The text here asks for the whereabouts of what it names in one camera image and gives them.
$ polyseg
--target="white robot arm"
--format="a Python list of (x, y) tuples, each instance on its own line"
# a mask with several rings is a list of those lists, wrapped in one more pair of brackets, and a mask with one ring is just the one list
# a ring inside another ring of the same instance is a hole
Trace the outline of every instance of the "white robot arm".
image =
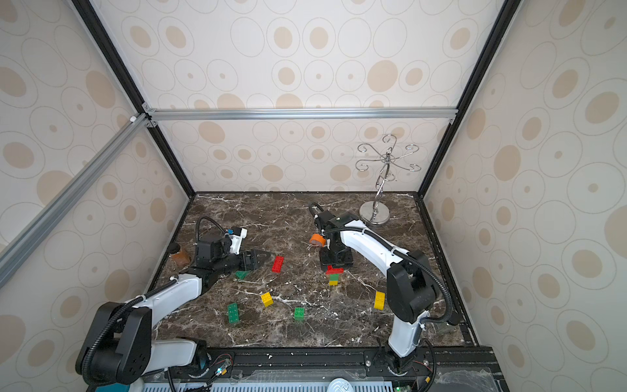
[(98, 308), (75, 366), (87, 384), (131, 384), (142, 374), (192, 363), (204, 369), (204, 342), (194, 339), (152, 342), (152, 328), (181, 305), (207, 292), (220, 276), (236, 270), (257, 269), (270, 258), (270, 252), (241, 252), (246, 229), (225, 230), (210, 217), (200, 217), (197, 222), (201, 220), (212, 221), (221, 233), (200, 238), (197, 225), (196, 255), (189, 267), (159, 289), (124, 304), (107, 302)]
[[(354, 220), (348, 222), (346, 227), (367, 229), (366, 224), (361, 220)], [(399, 256), (394, 255), (387, 250), (382, 244), (373, 239), (373, 237), (367, 235), (365, 232), (359, 231), (342, 231), (340, 232), (342, 243), (349, 248), (361, 253), (366, 260), (375, 265), (383, 275), (387, 275), (387, 270), (392, 263), (401, 263), (403, 261)], [(394, 244), (388, 242), (393, 249), (407, 254), (407, 249), (398, 248)], [(415, 339), (416, 335), (419, 336), (419, 329), (424, 328), (424, 324), (421, 323), (425, 317), (429, 317), (429, 311), (424, 310), (414, 322), (406, 322), (394, 315), (394, 324), (392, 325), (392, 333), (387, 340), (390, 348), (401, 358), (408, 356), (416, 346), (418, 340)]]
[[(335, 216), (317, 203), (310, 203), (309, 211), (320, 233), (314, 234), (310, 243), (321, 246), (320, 264), (323, 268), (351, 266), (351, 250), (355, 250), (386, 276), (387, 304), (394, 313), (392, 333), (387, 341), (391, 369), (406, 369), (425, 322), (458, 322), (458, 316), (453, 316), (450, 293), (431, 271), (423, 252), (409, 252), (392, 244), (368, 229), (352, 213)], [(445, 300), (446, 312), (441, 317), (432, 318), (429, 309), (439, 294)]]

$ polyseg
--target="metal bracket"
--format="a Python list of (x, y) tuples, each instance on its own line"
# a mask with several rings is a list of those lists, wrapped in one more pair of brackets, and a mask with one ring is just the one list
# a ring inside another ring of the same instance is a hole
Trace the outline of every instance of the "metal bracket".
[(0, 255), (0, 289), (100, 178), (124, 147), (144, 129), (142, 125), (145, 116), (144, 113), (136, 114), (134, 117), (137, 120), (128, 122), (6, 247)]
[(149, 104), (147, 104), (146, 102), (142, 103), (142, 108), (144, 109), (144, 112), (151, 114), (155, 112), (155, 109), (153, 109), (152, 107), (150, 107)]

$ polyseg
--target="marble table surface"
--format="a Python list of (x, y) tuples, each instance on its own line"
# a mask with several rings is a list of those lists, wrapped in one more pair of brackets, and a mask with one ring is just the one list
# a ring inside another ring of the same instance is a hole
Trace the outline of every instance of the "marble table surface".
[[(223, 227), (248, 229), (242, 250), (272, 252), (272, 258), (244, 280), (234, 274), (222, 278), (209, 292), (166, 317), (155, 329), (156, 339), (194, 337), (210, 347), (233, 346), (376, 346), (385, 342), (393, 323), (387, 301), (383, 310), (373, 308), (376, 291), (386, 291), (385, 276), (357, 252), (354, 266), (340, 275), (338, 286), (320, 269), (318, 250), (308, 245), (315, 232), (307, 211), (311, 201), (335, 215), (352, 211), (358, 215), (372, 193), (206, 193), (194, 200), (176, 241), (193, 257), (196, 218), (210, 215)], [(411, 194), (386, 193), (383, 202), (391, 219), (374, 230), (397, 246), (419, 248), (429, 257), (440, 276), (423, 223)], [(201, 234), (215, 228), (205, 221)], [(274, 256), (285, 261), (280, 273), (271, 271)], [(178, 272), (168, 258), (158, 285)], [(269, 292), (274, 304), (264, 307), (261, 294)], [(240, 322), (229, 324), (227, 306), (236, 302)], [(294, 319), (294, 308), (305, 308), (305, 320)], [(443, 313), (444, 302), (435, 303), (432, 314)], [(462, 346), (459, 327), (423, 333), (436, 346)]]

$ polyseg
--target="beige polka dot wallpaper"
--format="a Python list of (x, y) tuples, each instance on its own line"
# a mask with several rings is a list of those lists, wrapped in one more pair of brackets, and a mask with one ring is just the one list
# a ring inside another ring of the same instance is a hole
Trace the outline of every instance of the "beige polka dot wallpaper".
[[(415, 191), (448, 126), (448, 119), (163, 121), (161, 128), (196, 191), (373, 191), (385, 153), (392, 166), (385, 189)], [(357, 148), (369, 143), (366, 150)]]
[(74, 363), (96, 310), (145, 292), (187, 204), (150, 140), (132, 139), (0, 290), (0, 391), (85, 391)]
[(135, 111), (61, 0), (0, 2), (0, 252)]
[(98, 0), (160, 109), (456, 106), (502, 0)]
[(426, 197), (512, 392), (627, 384), (627, 2), (530, 0)]

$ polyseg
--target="cable tie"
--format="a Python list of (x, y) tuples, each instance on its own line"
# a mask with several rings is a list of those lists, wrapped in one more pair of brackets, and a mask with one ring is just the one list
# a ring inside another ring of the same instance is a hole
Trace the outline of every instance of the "cable tie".
[(392, 249), (390, 249), (390, 254), (391, 254), (392, 256), (396, 256), (396, 255), (394, 254), (394, 251), (395, 251), (395, 250), (398, 250), (398, 251), (399, 251), (399, 253), (402, 253), (402, 252), (401, 252), (401, 249), (400, 249), (398, 246), (396, 246), (396, 245), (392, 245)]

